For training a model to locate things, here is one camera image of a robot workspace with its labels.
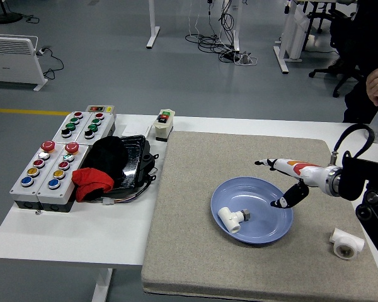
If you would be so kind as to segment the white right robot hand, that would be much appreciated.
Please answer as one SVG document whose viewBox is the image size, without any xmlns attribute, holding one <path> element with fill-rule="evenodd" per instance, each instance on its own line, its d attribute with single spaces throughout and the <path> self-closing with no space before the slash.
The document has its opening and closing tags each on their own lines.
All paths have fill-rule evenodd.
<svg viewBox="0 0 378 302">
<path fill-rule="evenodd" d="M 293 208 L 309 194 L 310 187 L 319 187 L 324 193 L 329 192 L 326 179 L 331 167 L 292 159 L 261 159 L 257 160 L 255 165 L 269 166 L 271 171 L 279 171 L 298 180 L 298 183 L 288 189 L 281 198 L 270 203 L 274 208 Z"/>
</svg>

